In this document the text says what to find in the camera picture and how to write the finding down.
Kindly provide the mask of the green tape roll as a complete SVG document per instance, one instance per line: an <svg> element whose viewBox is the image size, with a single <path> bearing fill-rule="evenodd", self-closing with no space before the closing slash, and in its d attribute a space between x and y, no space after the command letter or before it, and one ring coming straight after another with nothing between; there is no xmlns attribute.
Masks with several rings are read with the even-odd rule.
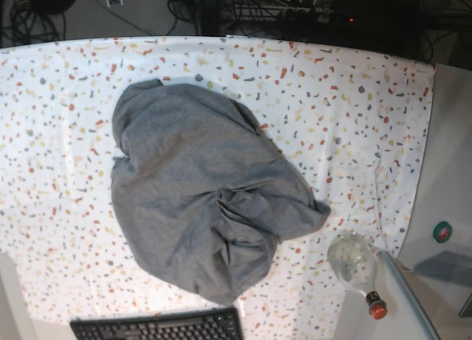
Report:
<svg viewBox="0 0 472 340"><path fill-rule="evenodd" d="M452 226L447 221L439 222L433 230L432 237L437 243L445 243L452 236Z"/></svg>

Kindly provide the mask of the black computer keyboard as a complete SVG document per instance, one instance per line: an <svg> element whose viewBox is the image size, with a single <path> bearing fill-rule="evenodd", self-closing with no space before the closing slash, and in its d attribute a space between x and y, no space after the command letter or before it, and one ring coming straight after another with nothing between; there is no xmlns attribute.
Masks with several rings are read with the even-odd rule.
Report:
<svg viewBox="0 0 472 340"><path fill-rule="evenodd" d="M236 308L149 317L74 320L69 325L77 339L244 339Z"/></svg>

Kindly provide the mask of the terrazzo patterned tablecloth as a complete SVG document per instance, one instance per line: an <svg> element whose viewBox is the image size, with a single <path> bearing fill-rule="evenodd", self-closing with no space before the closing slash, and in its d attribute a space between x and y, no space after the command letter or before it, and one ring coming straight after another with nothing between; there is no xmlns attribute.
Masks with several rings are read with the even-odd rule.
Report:
<svg viewBox="0 0 472 340"><path fill-rule="evenodd" d="M111 205L111 131L125 88L159 79L225 94L331 207L277 249L238 300L247 339L329 339L344 287L326 258L354 230L398 254L426 148L434 69L334 46L255 38L106 38L1 51L1 252L33 320L130 316L208 302L136 264Z"/></svg>

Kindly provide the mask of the clear glass bottle red cap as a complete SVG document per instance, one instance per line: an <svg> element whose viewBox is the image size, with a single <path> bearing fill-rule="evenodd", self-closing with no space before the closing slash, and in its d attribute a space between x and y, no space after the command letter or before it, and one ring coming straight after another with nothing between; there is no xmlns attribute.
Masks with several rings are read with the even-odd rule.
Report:
<svg viewBox="0 0 472 340"><path fill-rule="evenodd" d="M374 320L387 315L387 305L375 287L378 273L376 253L365 237L355 232L341 232L331 242L327 260L344 287L364 298Z"/></svg>

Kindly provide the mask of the grey t-shirt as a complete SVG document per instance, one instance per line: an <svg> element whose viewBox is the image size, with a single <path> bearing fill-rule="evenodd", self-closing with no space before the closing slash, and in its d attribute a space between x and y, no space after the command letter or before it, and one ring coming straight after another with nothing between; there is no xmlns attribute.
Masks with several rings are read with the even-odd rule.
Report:
<svg viewBox="0 0 472 340"><path fill-rule="evenodd" d="M257 130L251 112L187 83L134 83L112 117L122 155L111 200L137 264L219 305L270 271L277 246L330 207Z"/></svg>

